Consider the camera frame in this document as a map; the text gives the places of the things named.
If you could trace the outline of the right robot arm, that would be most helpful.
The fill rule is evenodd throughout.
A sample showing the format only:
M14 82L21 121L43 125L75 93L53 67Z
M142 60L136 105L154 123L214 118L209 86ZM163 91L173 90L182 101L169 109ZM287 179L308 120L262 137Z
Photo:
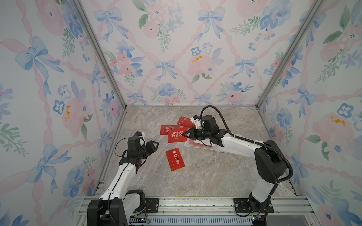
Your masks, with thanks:
M216 119L211 115L205 115L205 110L202 109L200 115L191 118L194 126L184 132L183 137L199 142L209 140L219 152L253 158L259 179L246 202L247 211L267 214L271 197L278 185L293 176L291 163L274 141L257 141L236 135L231 132L217 107L208 105L206 108L216 110L224 129L219 128Z

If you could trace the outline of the red card 100 percent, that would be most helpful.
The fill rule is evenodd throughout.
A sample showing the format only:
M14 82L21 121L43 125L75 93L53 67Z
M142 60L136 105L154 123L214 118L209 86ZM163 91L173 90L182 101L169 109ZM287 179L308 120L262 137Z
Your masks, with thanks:
M176 171L185 167L185 163L183 161L179 148L166 151L166 156L171 171Z

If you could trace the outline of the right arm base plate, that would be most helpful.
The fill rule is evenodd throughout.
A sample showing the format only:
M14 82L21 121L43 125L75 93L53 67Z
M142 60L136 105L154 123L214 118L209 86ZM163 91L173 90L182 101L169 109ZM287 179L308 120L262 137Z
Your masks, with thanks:
M264 202L259 202L254 198L233 198L233 204L235 211L238 214L252 214L261 213L264 214L274 213L273 205L271 204L270 198L267 198Z

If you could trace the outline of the aluminium front rail frame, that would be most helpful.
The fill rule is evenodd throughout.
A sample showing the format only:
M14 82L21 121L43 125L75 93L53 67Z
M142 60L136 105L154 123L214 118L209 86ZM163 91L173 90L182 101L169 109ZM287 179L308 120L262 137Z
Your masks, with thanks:
M148 196L159 198L158 213L133 213L129 226L320 226L305 196L273 196L274 213L238 214L232 196ZM87 226L86 197L74 225Z

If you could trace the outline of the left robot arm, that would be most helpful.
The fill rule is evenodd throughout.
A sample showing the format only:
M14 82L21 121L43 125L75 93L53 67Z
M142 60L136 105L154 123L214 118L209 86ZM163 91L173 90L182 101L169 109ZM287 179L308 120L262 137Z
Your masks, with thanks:
M142 132L126 140L127 149L120 156L114 179L100 198L88 205L88 226L128 226L134 212L143 213L147 209L143 190L128 188L139 168L158 150L159 142L146 142Z

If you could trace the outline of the left aluminium corner post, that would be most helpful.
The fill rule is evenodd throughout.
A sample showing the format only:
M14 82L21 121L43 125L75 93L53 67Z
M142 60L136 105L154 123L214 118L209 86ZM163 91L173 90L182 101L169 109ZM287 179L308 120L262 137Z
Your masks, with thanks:
M87 34L90 44L95 52L96 57L98 58L100 65L102 67L102 69L104 70L106 77L108 78L111 88L114 90L115 95L121 105L121 108L123 110L126 110L126 104L125 101L121 95L120 89L117 86L117 82L116 79L114 78L110 67L108 65L108 63L106 62L106 58L105 55L103 54L102 48L100 46L99 41L97 40L96 34L90 24L90 21L84 11L84 8L82 6L81 1L79 0L71 0L70 1L72 7L75 10L75 13L77 14L77 16L79 17L80 23L81 25L84 27L85 29L85 33Z

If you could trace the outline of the red card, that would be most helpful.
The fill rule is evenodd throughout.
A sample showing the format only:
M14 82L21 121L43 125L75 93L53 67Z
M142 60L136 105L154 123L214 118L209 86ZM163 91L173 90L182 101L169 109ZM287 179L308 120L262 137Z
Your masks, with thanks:
M185 128L192 128L195 127L195 124L191 121L190 118L186 118L186 117L180 117L177 125L181 126L181 127L185 127Z
M160 135L166 136L170 131L179 129L179 125L162 125L160 129Z
M187 138L183 136L183 133L185 133L188 130L188 128L178 128L174 130L170 130L168 133L168 143L180 143L180 142L186 142Z

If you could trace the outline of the aluminium corner post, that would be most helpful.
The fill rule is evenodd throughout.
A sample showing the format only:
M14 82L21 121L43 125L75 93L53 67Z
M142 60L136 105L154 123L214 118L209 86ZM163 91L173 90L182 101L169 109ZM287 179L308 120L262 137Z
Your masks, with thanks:
M111 88L114 90L115 95L121 105L121 108L123 110L126 110L126 104L125 101L121 95L120 89L117 86L117 82L116 79L114 78L110 67L108 65L108 63L106 62L106 58L105 55L103 54L102 48L100 46L99 41L97 40L96 34L90 24L90 21L84 11L84 8L82 6L81 1L79 0L71 0L70 1L72 7L75 10L75 13L77 14L77 16L79 17L80 23L81 25L84 27L85 29L85 33L87 34L90 44L95 52L96 57L98 58L100 65L102 67L102 69L104 70L106 77L108 78Z
M266 102L268 95L270 94L271 90L273 89L274 85L279 80L282 72L285 70L287 64L289 63L290 59L293 57L296 50L299 48L301 40L304 36L308 33L308 30L312 26L312 23L318 16L321 7L323 6L325 1L323 0L316 0L312 2L312 5L307 11L307 14L304 18L304 22L298 28L295 38L290 43L289 47L287 48L284 57L281 60L281 64L275 70L274 75L271 77L269 83L266 86L266 89L263 91L261 98L259 99L258 103L256 104L256 109L259 110L262 108L263 104Z

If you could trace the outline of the right aluminium corner post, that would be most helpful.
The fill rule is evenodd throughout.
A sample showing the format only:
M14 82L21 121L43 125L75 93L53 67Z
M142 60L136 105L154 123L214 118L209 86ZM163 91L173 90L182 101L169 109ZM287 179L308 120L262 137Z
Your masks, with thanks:
M323 6L325 1L323 0L316 0L312 2L312 5L307 11L307 14L304 18L304 22L298 28L295 38L290 43L289 47L287 48L284 57L281 60L281 64L275 70L274 75L271 77L269 83L266 86L266 89L263 91L261 98L259 99L258 103L256 104L256 109L259 110L262 108L263 104L266 102L268 95L270 94L271 90L273 89L274 85L279 80L282 72L285 70L287 64L289 63L290 59L293 57L296 50L299 48L301 40L304 36L308 33L308 30L312 26L312 23L318 16L321 7Z

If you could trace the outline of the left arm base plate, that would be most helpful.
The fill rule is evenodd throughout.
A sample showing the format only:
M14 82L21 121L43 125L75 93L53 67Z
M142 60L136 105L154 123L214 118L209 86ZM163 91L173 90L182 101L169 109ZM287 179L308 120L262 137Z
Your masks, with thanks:
M141 198L140 206L135 209L134 213L158 213L159 198Z

